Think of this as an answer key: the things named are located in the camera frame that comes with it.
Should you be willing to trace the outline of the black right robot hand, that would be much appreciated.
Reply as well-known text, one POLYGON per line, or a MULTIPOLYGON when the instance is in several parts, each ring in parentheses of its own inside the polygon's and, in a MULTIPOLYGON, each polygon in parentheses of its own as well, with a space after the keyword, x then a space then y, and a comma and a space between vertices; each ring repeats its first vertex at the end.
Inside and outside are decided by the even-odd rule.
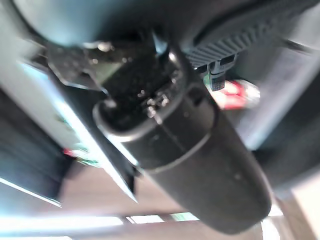
POLYGON ((149 176, 207 226, 264 219, 264 174, 197 68, 230 57, 315 0, 12 0, 105 169, 149 176))

